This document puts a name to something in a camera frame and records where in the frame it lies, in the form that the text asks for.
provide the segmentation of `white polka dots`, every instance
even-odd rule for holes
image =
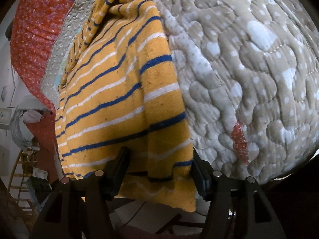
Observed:
[[[258,83],[259,82],[259,77],[258,76],[255,76],[254,79],[253,79],[254,83]]]
[[[233,37],[233,38],[232,38],[232,41],[233,41],[234,43],[237,43],[237,42],[239,42],[239,38],[238,38],[238,37]]]
[[[230,55],[231,55],[232,57],[236,57],[236,56],[238,56],[238,53],[237,53],[236,50],[232,50],[232,51],[230,52]]]
[[[264,70],[264,69],[266,69],[267,64],[265,62],[260,62],[259,67],[260,67],[260,69]]]
[[[229,25],[228,25],[227,23],[222,23],[222,24],[221,24],[221,27],[222,27],[222,28],[227,28],[228,26],[229,26]]]

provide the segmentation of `white stripe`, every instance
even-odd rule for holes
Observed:
[[[124,122],[126,120],[129,120],[129,119],[133,118],[134,116],[136,116],[137,114],[139,114],[139,113],[141,113],[143,111],[144,111],[144,107],[143,106],[139,107],[139,108],[135,109],[134,111],[130,112],[129,114],[124,115],[124,116],[122,116],[120,118],[117,118],[117,119],[114,119],[114,120],[110,120],[108,122],[104,122],[104,123],[99,124],[99,125],[94,126],[94,127],[85,128],[83,131],[68,137],[66,140],[69,141],[71,139],[80,137],[80,136],[82,136],[83,134],[85,134],[87,132],[98,130],[98,129],[101,129],[101,128],[105,128],[105,127],[108,127],[108,126],[111,126],[111,125],[119,124],[121,122]]]
[[[67,111],[66,111],[66,114],[68,114],[71,110],[77,108],[77,107],[80,107],[80,106],[83,106],[84,103],[88,102],[90,99],[92,99],[94,96],[96,96],[97,94],[105,91],[105,90],[108,90],[110,88],[113,88],[123,82],[125,82],[126,78],[127,78],[127,75],[134,69],[134,64],[136,63],[136,57],[133,58],[133,62],[130,64],[130,66],[127,68],[126,70],[126,73],[125,73],[125,76],[122,77],[120,80],[114,82],[114,83],[111,83],[111,84],[108,84],[98,90],[96,90],[94,93],[90,94],[90,96],[88,96],[87,98],[85,98],[82,102],[78,103],[78,104],[75,104],[73,105],[72,107],[70,107]]]
[[[191,139],[187,139],[185,140],[183,143],[179,144],[178,146],[168,150],[167,152],[163,153],[163,154],[160,154],[160,155],[157,155],[157,154],[154,154],[154,153],[148,153],[148,158],[151,158],[151,159],[154,159],[156,161],[161,161],[165,158],[168,158],[169,156],[171,156],[174,152],[176,152],[177,150],[181,149],[181,148],[184,148],[185,146],[189,145],[190,143],[192,143]]]
[[[176,91],[176,90],[179,90],[178,83],[175,82],[173,84],[166,85],[164,87],[161,87],[155,91],[152,91],[152,92],[146,94],[144,96],[144,102],[148,102],[148,101],[155,99],[163,94],[166,94],[166,93],[169,93],[172,91]]]
[[[116,19],[111,20],[108,24],[106,24],[105,28],[108,28],[108,26],[111,25],[111,24],[113,24],[115,21],[116,21]],[[104,41],[104,39],[99,40],[96,44],[99,44],[99,43],[101,43],[102,41]],[[87,55],[87,53],[88,53],[89,51],[91,51],[91,50],[93,49],[93,47],[95,47],[96,44],[92,44],[92,46],[90,46],[90,47],[88,47],[88,48],[86,49],[85,53],[80,56],[79,61],[78,61],[78,64],[79,64],[80,62],[82,62],[83,58]]]
[[[100,62],[94,64],[89,71],[87,71],[87,72],[81,74],[81,75],[77,78],[77,80],[76,80],[69,88],[72,88],[73,86],[75,86],[76,83],[77,83],[82,77],[87,76],[87,75],[88,75],[89,73],[91,73],[96,67],[98,67],[100,64],[104,63],[104,62],[105,62],[106,60],[108,60],[110,57],[115,56],[115,55],[116,55],[116,51],[114,51],[114,52],[108,54],[108,55],[107,55],[105,58],[103,58]]]
[[[148,12],[148,10],[150,10],[150,9],[152,9],[152,8],[156,8],[156,6],[155,6],[155,5],[151,5],[151,6],[147,7],[147,9],[145,10],[145,12],[144,12],[144,13],[147,13],[147,12]]]
[[[110,57],[115,56],[117,54],[117,49],[119,48],[119,46],[121,45],[121,43],[123,42],[123,40],[131,33],[132,29],[128,30],[127,33],[125,33],[125,35],[121,38],[121,40],[119,41],[119,43],[117,44],[116,50],[110,54],[108,54],[105,58],[103,58],[100,62],[94,64],[91,69],[83,74],[81,74],[77,80],[70,86],[70,88],[72,88],[73,86],[76,85],[76,83],[84,76],[87,76],[88,74],[90,74],[96,67],[98,67],[99,65],[101,65],[102,63],[104,63],[106,60],[108,60]]]
[[[132,2],[127,6],[126,11],[128,11],[128,8],[129,8],[131,5],[132,5]],[[149,6],[148,8],[146,8],[145,12],[147,12],[147,11],[148,11],[149,9],[151,9],[151,8],[156,8],[156,6],[154,6],[154,5]],[[108,24],[105,25],[104,29],[107,29],[107,28],[108,28],[109,26],[111,26],[115,21],[116,21],[116,19],[111,20]],[[125,20],[125,21],[122,21],[122,22],[120,21],[120,22],[118,22],[118,24],[120,24],[120,23],[125,23],[125,22],[130,22],[130,20]],[[90,47],[88,47],[88,49],[86,49],[85,53],[83,53],[83,54],[80,56],[79,61],[77,62],[77,64],[80,64],[80,63],[82,62],[82,60],[84,59],[84,57],[88,54],[88,52],[90,52],[92,49],[94,49],[97,44],[100,44],[100,43],[102,43],[102,42],[105,42],[105,39],[109,39],[109,37],[110,37],[110,34],[107,36],[107,38],[103,37],[103,38],[100,39],[97,43],[92,44]]]
[[[64,143],[62,143],[62,144],[60,144],[60,145],[58,145],[58,147],[64,147],[64,146],[66,146],[66,142],[64,142]]]
[[[62,166],[63,169],[65,168],[73,168],[73,167],[83,167],[83,166],[95,166],[95,165],[101,165],[101,164],[105,164],[110,160],[115,159],[115,156],[110,156],[110,157],[106,157],[104,159],[95,161],[95,162],[90,162],[90,163],[83,163],[83,164],[70,164],[70,165],[66,165],[66,166]]]
[[[157,32],[157,33],[153,33],[151,36],[148,36],[147,39],[138,47],[138,52],[140,52],[145,47],[147,42],[149,42],[150,40],[155,39],[157,37],[166,38],[166,35],[162,32]]]
[[[129,5],[127,6],[127,8],[126,8],[126,10],[125,10],[127,13],[129,12],[129,9],[130,9],[131,5],[132,5],[133,2],[135,2],[135,1],[138,1],[138,0],[134,0],[134,1],[132,1],[132,2],[129,3]]]
[[[116,46],[116,49],[118,49],[118,48],[120,47],[120,45],[121,45],[121,43],[123,42],[123,40],[124,40],[131,32],[132,32],[132,29],[129,29],[129,30],[127,31],[127,33],[120,39],[119,43],[118,43],[117,46]]]

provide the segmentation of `red blanket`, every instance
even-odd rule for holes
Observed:
[[[42,169],[53,171],[55,109],[52,102],[41,93],[40,82],[52,45],[73,2],[74,0],[20,0],[12,29],[11,63],[28,90],[53,111],[53,115],[45,117],[41,122],[27,125],[38,138],[40,147],[46,149],[42,151],[46,152],[50,164],[41,166]]]

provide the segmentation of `beige quilt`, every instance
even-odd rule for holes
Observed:
[[[54,80],[94,0],[76,0],[42,81]],[[298,0],[153,0],[168,36],[194,147],[226,175],[260,183],[319,143],[319,33]]]

